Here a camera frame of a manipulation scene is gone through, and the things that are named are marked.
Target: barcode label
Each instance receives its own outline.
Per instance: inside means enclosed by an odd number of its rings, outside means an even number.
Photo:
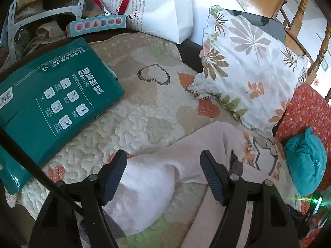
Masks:
[[[13,98],[13,90],[10,87],[5,93],[0,96],[0,109],[4,107]]]

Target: white line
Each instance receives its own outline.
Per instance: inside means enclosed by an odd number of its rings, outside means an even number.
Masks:
[[[75,80],[75,82],[76,82],[76,84],[77,84],[77,86],[79,87],[79,89],[80,89],[80,91],[83,93],[83,95],[85,96],[85,94],[84,94],[84,92],[83,92],[83,90],[80,88],[80,86],[79,86],[79,84],[77,83],[77,81],[76,81],[76,79],[75,79],[75,77],[73,78],[74,80]],[[93,106],[93,104],[88,100],[88,98],[85,96],[85,98],[87,99],[87,101],[90,103],[90,105],[92,105],[92,107],[94,108],[94,106]]]
[[[44,116],[44,119],[46,120],[46,122],[47,122],[47,124],[48,124],[49,128],[50,128],[50,129],[51,129],[51,131],[53,132],[53,134],[54,134],[55,138],[57,138],[57,137],[56,137],[56,135],[55,135],[55,133],[54,133],[54,131],[52,130],[51,126],[49,125],[49,123],[48,123],[48,121],[47,121],[47,119],[46,119],[46,117],[45,117],[45,115],[44,115],[43,111],[41,110],[41,107],[40,107],[39,103],[38,103],[38,106],[39,106],[39,109],[40,109],[40,111],[41,111],[42,115]]]

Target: white paper bag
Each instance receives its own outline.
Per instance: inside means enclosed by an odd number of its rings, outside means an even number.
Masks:
[[[122,0],[102,0],[117,14]],[[177,44],[189,38],[193,26],[192,0],[130,0],[125,11],[127,28]]]

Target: green paper package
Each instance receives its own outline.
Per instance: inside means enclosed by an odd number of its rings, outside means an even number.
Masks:
[[[0,126],[42,166],[124,90],[84,39],[50,51],[0,83]],[[0,147],[0,178],[10,194],[30,173]]]

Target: floral pillow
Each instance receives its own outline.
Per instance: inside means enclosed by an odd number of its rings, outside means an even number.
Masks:
[[[307,58],[242,16],[219,6],[210,8],[200,52],[203,72],[189,90],[199,98],[213,96],[248,128],[272,136],[291,100]]]

